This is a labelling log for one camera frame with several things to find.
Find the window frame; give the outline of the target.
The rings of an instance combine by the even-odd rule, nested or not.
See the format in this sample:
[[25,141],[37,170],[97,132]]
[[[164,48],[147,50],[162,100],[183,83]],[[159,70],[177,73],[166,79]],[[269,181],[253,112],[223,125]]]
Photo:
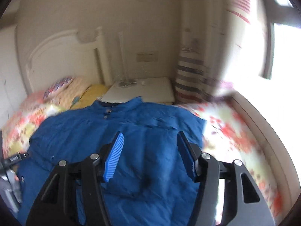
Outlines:
[[274,82],[300,79],[300,0],[263,0],[267,53],[263,77]]

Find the colourful patterned cushion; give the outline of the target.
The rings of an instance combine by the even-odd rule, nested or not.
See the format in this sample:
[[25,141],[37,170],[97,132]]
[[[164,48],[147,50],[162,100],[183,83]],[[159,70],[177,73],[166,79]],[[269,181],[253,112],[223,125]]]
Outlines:
[[53,83],[50,87],[46,89],[46,91],[43,94],[43,99],[51,99],[55,96],[57,96],[60,92],[65,90],[74,80],[74,77],[67,76],[64,78],[61,78],[57,82]]

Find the floral quilt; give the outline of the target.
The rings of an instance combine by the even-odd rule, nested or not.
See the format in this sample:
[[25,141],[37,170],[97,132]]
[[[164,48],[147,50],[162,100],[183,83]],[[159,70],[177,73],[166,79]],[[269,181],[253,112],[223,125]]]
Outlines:
[[[206,120],[204,149],[225,162],[241,159],[262,192],[274,218],[284,209],[281,192],[263,148],[242,116],[226,102],[180,104],[197,117]],[[26,99],[20,109],[2,127],[2,151],[5,157],[28,150],[30,137],[48,117],[65,111],[64,107],[44,103],[38,94]]]

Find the white bedside table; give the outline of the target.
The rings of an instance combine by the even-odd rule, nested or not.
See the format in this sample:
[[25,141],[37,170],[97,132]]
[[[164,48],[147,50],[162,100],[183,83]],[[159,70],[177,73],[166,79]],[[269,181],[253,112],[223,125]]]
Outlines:
[[144,102],[172,105],[175,102],[169,78],[136,79],[134,83],[116,82],[101,97],[102,102],[125,103],[142,97]]

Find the striped patterned curtain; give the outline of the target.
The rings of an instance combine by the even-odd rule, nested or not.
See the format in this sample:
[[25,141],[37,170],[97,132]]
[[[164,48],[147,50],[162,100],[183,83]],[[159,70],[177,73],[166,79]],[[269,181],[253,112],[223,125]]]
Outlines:
[[252,59],[257,0],[181,0],[176,98],[183,103],[228,96],[260,69]]

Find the blue padded jacket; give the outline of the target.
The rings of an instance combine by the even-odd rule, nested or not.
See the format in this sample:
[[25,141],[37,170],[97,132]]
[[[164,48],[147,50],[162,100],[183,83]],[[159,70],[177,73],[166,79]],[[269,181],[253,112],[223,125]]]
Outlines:
[[186,225],[198,192],[187,176],[176,136],[202,145],[206,121],[186,109],[134,98],[126,103],[95,101],[84,109],[47,118],[30,138],[22,161],[23,202],[17,219],[25,224],[33,202],[59,161],[80,162],[110,143],[117,132],[124,146],[104,197],[114,225]]

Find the white bed headboard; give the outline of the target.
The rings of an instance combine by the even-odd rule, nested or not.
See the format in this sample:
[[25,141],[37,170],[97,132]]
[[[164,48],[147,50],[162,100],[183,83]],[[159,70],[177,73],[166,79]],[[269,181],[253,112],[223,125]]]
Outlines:
[[31,52],[26,64],[29,92],[46,89],[65,76],[83,76],[92,84],[114,84],[103,28],[97,27],[95,40],[89,43],[80,42],[78,32],[56,33]]

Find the yellow pillow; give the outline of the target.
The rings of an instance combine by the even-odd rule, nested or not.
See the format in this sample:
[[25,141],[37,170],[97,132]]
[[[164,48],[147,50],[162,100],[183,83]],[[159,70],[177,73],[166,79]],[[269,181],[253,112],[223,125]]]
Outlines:
[[91,106],[96,100],[101,99],[108,90],[109,87],[102,84],[91,85],[70,109],[75,110]]

